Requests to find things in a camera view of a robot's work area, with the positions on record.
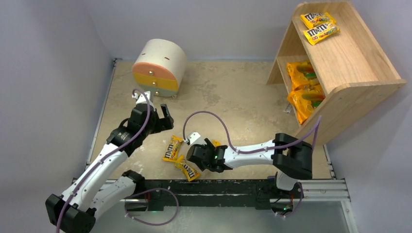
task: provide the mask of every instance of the shelf side panel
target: shelf side panel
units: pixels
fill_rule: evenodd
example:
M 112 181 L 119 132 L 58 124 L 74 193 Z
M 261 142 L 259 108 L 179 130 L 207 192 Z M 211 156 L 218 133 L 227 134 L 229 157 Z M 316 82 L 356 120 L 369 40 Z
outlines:
M 296 28 L 292 21 L 283 36 L 282 43 L 280 44 L 279 50 L 277 52 L 276 59 L 274 61 L 272 71 L 269 74 L 266 84 L 276 84 L 281 83 L 279 65 L 277 64 L 277 58 L 279 56 L 296 56 L 296 55 L 306 55 L 305 49 L 303 48 L 302 42 L 299 35 L 296 32 Z
M 348 83 L 337 87 L 298 129 L 295 136 L 302 137 L 305 135 L 313 127 L 319 115 L 322 115 L 316 144 L 324 145 L 370 112 L 404 84 L 404 80 L 395 80 Z M 311 143 L 312 138 L 310 136 L 306 141 Z

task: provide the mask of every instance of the metal frame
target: metal frame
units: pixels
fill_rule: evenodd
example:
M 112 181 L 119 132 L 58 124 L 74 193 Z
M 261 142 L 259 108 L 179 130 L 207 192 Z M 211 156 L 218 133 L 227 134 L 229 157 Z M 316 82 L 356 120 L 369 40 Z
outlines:
M 115 72 L 116 72 L 116 67 L 117 67 L 117 62 L 118 62 L 118 60 L 122 60 L 122 59 L 121 59 L 121 58 L 115 58 L 115 59 L 113 59 L 113 70 L 112 70 L 112 75 L 110 76 L 110 85 L 109 85 L 109 87 L 107 88 L 106 94 L 105 94 L 105 96 L 104 96 L 104 102 L 103 102 L 102 110 L 100 111 L 99 120 L 97 121 L 96 130 L 94 131 L 93 140 L 92 140 L 92 142 L 91 142 L 91 147 L 90 147 L 89 155 L 88 155 L 88 157 L 87 157 L 86 169 L 87 169 L 87 166 L 89 166 L 89 165 L 90 165 L 90 162 L 91 162 L 91 157 L 92 157 L 92 155 L 93 155 L 94 146 L 95 146 L 95 144 L 96 144 L 97 134 L 98 134 L 98 132 L 99 132 L 100 125 L 101 125 L 101 123 L 102 123 L 104 108 L 106 107 L 107 98 L 109 97 L 109 91 L 110 91 L 110 87 L 112 86 L 113 77 L 115 76 Z
M 117 62 L 118 60 L 122 60 L 122 59 L 114 59 L 114 66 L 113 66 L 113 72 L 112 72 L 112 76 L 110 79 L 110 86 L 111 83 L 113 81 L 113 77 L 116 71 L 116 66 L 117 66 Z M 103 107 L 101 110 L 101 114 L 99 117 L 99 121 L 98 124 L 96 126 L 96 131 L 95 134 L 93 136 L 93 141 L 92 141 L 92 145 L 90 147 L 90 152 L 88 155 L 88 160 L 87 160 L 87 164 L 86 167 L 90 164 L 90 160 L 93 154 L 93 150 L 94 150 L 94 146 L 96 143 L 96 137 L 100 128 L 100 124 L 102 121 L 102 117 L 103 117 L 103 112 L 104 112 L 104 108 L 106 106 L 106 102 L 107 102 L 107 98 L 108 98 L 108 94 L 109 94 L 109 90 L 110 90 L 110 86 L 108 87 L 107 91 L 106 91 L 106 95 L 105 95 L 105 100 L 103 103 Z M 350 203 L 350 195 L 349 195 L 349 191 L 347 189 L 346 186 L 346 182 L 345 180 L 337 180 L 336 176 L 335 176 L 335 172 L 333 169 L 333 165 L 332 162 L 330 160 L 330 156 L 329 153 L 327 151 L 327 147 L 326 145 L 324 145 L 324 150 L 325 150 L 325 156 L 326 156 L 326 161 L 329 167 L 329 172 L 331 175 L 331 179 L 330 180 L 310 180 L 310 181 L 301 181 L 304 193 L 305 193 L 305 198 L 303 198 L 302 202 L 307 202 L 307 201 L 321 201 L 321 202 L 335 202 L 335 201 L 340 201 L 341 205 L 342 205 L 342 211 L 344 213 L 344 217 L 346 220 L 346 224 L 348 226 L 349 232 L 350 233 L 359 233 L 358 228 L 355 224 L 355 219 L 354 219 L 354 215 L 353 215 L 353 211 L 352 211 L 352 207 L 351 207 L 351 203 Z M 107 188 L 109 185 L 111 185 L 112 183 L 114 183 L 115 180 L 107 180 L 106 183 L 102 186 L 102 189 Z M 139 200 L 139 199 L 122 199 L 122 202 L 145 202 L 145 200 Z M 290 199 L 280 199 L 278 202 L 289 202 Z

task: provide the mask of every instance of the wooden shelf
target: wooden shelf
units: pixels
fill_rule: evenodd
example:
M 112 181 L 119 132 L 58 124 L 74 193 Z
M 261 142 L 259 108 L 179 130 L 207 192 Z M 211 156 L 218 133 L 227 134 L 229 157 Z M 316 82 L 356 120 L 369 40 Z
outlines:
M 314 12 L 329 12 L 341 32 L 313 46 L 303 36 L 302 31 L 307 28 L 299 16 Z M 406 83 L 348 1 L 304 2 L 296 7 L 267 84 L 284 83 L 290 92 L 292 82 L 286 63 L 308 58 L 326 98 L 295 136 L 307 133 L 321 115 L 317 140 L 320 145 L 343 132 Z

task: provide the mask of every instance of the black linear rail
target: black linear rail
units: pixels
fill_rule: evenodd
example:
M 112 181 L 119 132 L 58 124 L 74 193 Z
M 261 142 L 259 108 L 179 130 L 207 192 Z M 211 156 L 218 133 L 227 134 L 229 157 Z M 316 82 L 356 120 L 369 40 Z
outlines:
M 179 200 L 179 206 L 197 207 L 255 207 L 270 210 L 274 204 L 270 199 L 289 199 L 291 192 L 276 188 L 270 180 L 145 180 L 146 189 L 162 187 L 171 190 Z M 292 190 L 295 198 L 300 197 L 299 186 Z M 130 211 L 146 210 L 134 208 Z M 148 211 L 163 211 L 164 206 L 176 206 L 174 198 L 166 191 L 151 192 Z

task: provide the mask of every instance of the wooden shelf board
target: wooden shelf board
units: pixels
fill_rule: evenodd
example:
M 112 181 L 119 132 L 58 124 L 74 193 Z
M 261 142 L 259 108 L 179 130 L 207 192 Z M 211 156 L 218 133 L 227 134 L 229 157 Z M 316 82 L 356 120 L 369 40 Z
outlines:
M 333 17 L 341 32 L 314 46 L 303 35 L 307 27 L 301 19 L 292 19 L 325 94 L 328 95 L 335 87 L 346 83 L 380 81 L 381 78 L 372 70 L 356 42 L 358 39 L 364 40 L 356 38 L 363 35 L 351 35 L 350 25 L 346 24 L 344 17 L 336 13 Z

